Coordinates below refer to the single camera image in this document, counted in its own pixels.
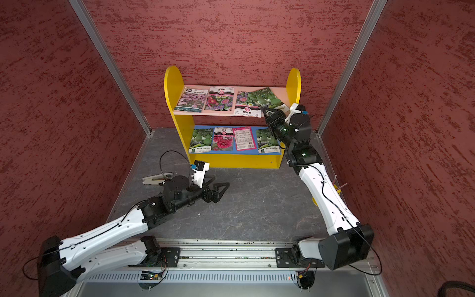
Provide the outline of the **green gourd seed bag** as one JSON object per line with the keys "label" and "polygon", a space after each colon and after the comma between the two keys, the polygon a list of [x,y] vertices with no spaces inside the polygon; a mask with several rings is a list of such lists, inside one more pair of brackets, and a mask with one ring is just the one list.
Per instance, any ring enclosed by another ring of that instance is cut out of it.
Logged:
{"label": "green gourd seed bag", "polygon": [[267,87],[247,93],[248,98],[261,110],[269,108],[289,112],[289,108]]}

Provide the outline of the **pink flower seed bag top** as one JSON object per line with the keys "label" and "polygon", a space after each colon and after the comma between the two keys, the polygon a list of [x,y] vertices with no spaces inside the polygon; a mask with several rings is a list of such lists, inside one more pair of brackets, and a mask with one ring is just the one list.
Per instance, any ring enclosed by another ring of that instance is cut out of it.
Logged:
{"label": "pink flower seed bag top", "polygon": [[204,110],[231,111],[235,89],[232,87],[211,87],[207,95]]}

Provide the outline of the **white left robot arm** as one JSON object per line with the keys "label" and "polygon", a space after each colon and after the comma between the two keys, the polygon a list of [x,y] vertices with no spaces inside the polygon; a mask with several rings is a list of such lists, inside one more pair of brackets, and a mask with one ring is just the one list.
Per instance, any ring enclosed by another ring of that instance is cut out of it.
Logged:
{"label": "white left robot arm", "polygon": [[198,200],[218,203],[229,187],[229,183],[215,183],[213,176],[200,186],[185,176],[175,176],[163,183],[162,192],[138,202],[110,223],[71,238],[44,240],[37,260],[39,295],[60,297],[87,277],[115,268],[168,267],[153,236],[121,248],[116,244],[156,228]]}

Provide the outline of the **aster seed bag top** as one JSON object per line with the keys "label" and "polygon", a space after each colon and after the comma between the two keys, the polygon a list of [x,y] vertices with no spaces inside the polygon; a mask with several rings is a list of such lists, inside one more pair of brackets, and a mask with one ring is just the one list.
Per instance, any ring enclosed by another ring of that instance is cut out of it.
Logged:
{"label": "aster seed bag top", "polygon": [[262,111],[259,106],[249,97],[248,92],[238,91],[235,107],[233,108],[233,115],[260,118]]}

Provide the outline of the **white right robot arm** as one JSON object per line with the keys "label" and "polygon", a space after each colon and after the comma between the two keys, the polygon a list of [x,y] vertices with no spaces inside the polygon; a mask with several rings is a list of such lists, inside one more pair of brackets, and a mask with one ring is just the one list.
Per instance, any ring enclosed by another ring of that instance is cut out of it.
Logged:
{"label": "white right robot arm", "polygon": [[298,256],[322,261],[331,270],[365,260],[371,250],[374,232],[353,215],[335,189],[322,157],[310,143],[312,128],[308,112],[294,104],[286,115],[265,108],[265,121],[274,138],[285,147],[289,167],[307,186],[325,222],[323,240],[306,238],[298,242]]}

